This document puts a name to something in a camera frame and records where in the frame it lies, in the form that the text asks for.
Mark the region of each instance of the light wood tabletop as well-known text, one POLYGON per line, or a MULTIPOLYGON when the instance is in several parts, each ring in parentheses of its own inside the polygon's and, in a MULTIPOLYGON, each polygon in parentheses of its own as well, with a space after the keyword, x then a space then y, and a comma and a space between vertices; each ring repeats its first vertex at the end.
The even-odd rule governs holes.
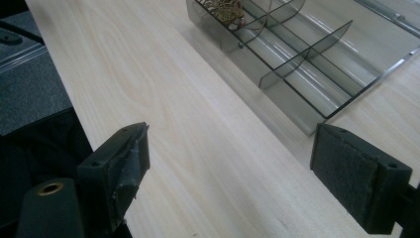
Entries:
MULTIPOLYGON (((151 126, 134 237, 370 237, 309 171, 313 137, 286 118, 275 136, 197 52, 183 0, 27 2, 92 148, 151 126)), ((412 167, 413 184, 419 68, 415 56, 331 121, 412 167)))

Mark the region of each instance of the gray carpet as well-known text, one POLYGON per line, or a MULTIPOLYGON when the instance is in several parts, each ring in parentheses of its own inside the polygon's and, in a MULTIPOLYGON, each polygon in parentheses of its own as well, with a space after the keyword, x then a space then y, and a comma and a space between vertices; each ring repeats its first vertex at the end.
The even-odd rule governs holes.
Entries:
MULTIPOLYGON (((2 21, 40 36, 29 12, 2 21)), ((0 61, 36 44, 23 40, 19 46, 0 44, 0 61)), ((48 52, 0 72, 0 135, 69 107, 70 100, 48 52)))

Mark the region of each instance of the wood grain surface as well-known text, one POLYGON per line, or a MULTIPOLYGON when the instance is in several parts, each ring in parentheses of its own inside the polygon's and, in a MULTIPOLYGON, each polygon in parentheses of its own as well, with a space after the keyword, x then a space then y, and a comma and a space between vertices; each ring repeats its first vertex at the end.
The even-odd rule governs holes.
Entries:
MULTIPOLYGON (((224 80, 210 66, 219 59, 199 54, 194 39, 211 45, 184 1, 27 2, 93 149, 151 125, 152 168, 127 214, 134 237, 370 237, 308 170, 313 139, 286 118, 276 137, 226 83, 241 72, 223 59, 224 80)), ((332 121, 417 171, 419 61, 332 121)))

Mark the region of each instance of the floor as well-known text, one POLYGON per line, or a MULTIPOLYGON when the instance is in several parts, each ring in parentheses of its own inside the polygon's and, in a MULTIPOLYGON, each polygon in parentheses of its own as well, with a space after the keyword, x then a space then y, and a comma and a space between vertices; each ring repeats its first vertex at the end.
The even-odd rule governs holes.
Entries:
MULTIPOLYGON (((2 21, 41 35, 29 12, 2 21)), ((69 107, 71 102, 46 48, 26 38, 18 46, 0 44, 0 135, 69 107), (13 58, 28 48, 38 53, 27 60, 13 58)))

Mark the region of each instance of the wooden table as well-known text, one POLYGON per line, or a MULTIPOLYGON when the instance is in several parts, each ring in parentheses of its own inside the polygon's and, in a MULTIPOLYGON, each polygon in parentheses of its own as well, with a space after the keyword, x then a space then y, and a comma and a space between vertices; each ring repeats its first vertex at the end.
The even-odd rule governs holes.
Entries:
MULTIPOLYGON (((370 237, 308 170, 313 138, 289 127, 275 137, 191 46, 184 1, 28 5, 93 149, 151 125, 152 168, 127 213, 135 237, 370 237)), ((411 166, 413 184, 419 66, 417 56, 332 121, 411 166)))

